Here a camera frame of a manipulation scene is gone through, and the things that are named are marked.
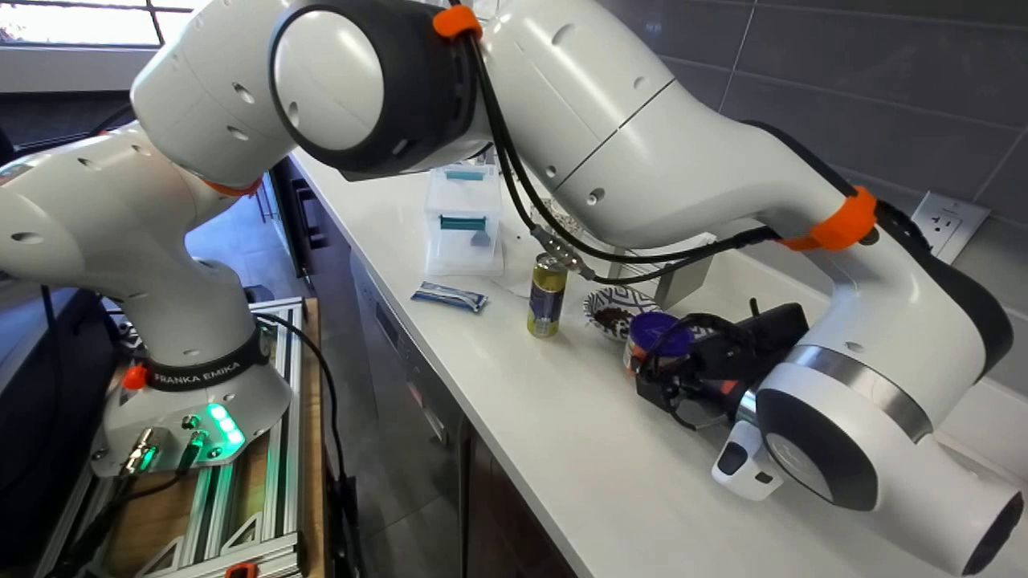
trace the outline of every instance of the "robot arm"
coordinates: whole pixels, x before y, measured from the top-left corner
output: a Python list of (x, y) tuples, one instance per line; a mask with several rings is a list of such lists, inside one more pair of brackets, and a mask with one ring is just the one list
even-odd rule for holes
[(195, 465), (229, 464), (290, 403), (239, 278), (193, 263), (183, 249), (189, 229), (229, 205), (230, 195), (169, 163), (139, 127), (0, 174), (0, 269), (98, 289), (144, 342), (144, 389), (111, 396), (90, 454), (98, 477), (118, 477), (144, 432), (164, 441), (149, 469), (176, 469), (189, 442), (202, 442)]
[[(181, 252), (181, 236), (223, 205), (205, 183), (248, 186), (294, 146), (351, 181), (480, 152), (490, 136), (477, 56), (438, 40), (433, 14), (399, 0), (205, 3), (134, 81), (139, 129), (5, 171), (0, 269), (118, 295), (159, 366), (245, 350), (255, 320), (239, 284)], [(757, 220), (814, 244), (814, 263), (837, 281), (832, 310), (762, 384), (757, 442), (804, 488), (940, 568), (980, 572), (997, 557), (1022, 496), (964, 473), (932, 437), (1008, 350), (997, 300), (934, 263), (868, 193), (838, 186), (770, 131), (699, 107), (592, 0), (513, 3), (485, 35), (485, 64), (524, 161), (601, 242), (659, 249)], [(104, 193), (90, 198), (104, 203), (79, 211), (61, 205), (69, 183), (90, 174), (86, 163), (73, 174), (77, 157), (93, 174), (127, 167), (127, 181), (98, 181)], [(826, 242), (849, 195), (863, 224)], [(287, 404), (284, 389), (250, 374), (262, 366), (169, 399), (193, 396), (193, 418), (198, 399), (230, 403), (240, 421), (255, 415), (240, 427), (250, 441)]]

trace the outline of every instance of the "spray can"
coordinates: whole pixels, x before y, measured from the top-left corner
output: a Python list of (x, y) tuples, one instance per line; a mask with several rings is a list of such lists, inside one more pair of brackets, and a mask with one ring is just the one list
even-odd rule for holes
[(560, 263), (560, 258), (554, 253), (541, 253), (532, 269), (529, 316), (526, 316), (526, 330), (532, 336), (555, 336), (567, 287), (569, 287), (569, 266)]

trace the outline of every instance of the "purple object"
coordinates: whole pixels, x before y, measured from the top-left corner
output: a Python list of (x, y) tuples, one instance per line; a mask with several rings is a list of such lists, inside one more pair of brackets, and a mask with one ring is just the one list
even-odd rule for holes
[(629, 336), (643, 354), (662, 346), (659, 357), (686, 357), (693, 346), (693, 330), (675, 324), (675, 316), (643, 311), (634, 318)]

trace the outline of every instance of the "white wall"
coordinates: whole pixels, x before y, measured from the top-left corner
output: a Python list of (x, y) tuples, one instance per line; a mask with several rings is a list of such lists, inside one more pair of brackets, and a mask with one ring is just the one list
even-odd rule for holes
[(0, 47), (0, 92), (130, 91), (153, 47)]

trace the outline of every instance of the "floor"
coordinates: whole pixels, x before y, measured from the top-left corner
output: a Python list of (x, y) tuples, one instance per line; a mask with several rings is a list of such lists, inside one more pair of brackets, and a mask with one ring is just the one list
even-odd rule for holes
[[(240, 198), (225, 214), (195, 229), (187, 237), (193, 258), (229, 263), (255, 300), (312, 295), (309, 284), (297, 281), (290, 253), (284, 252), (273, 220), (262, 198)], [(384, 441), (377, 423), (377, 403), (361, 389), (368, 363), (361, 361), (361, 335), (354, 335), (354, 311), (321, 330), (321, 350), (342, 391), (342, 432), (346, 450), (346, 469), (358, 477), (361, 539), (370, 578), (453, 578), (453, 566), (438, 566), (438, 539), (420, 539), (447, 505), (417, 501), (412, 488), (393, 481), (384, 465)]]

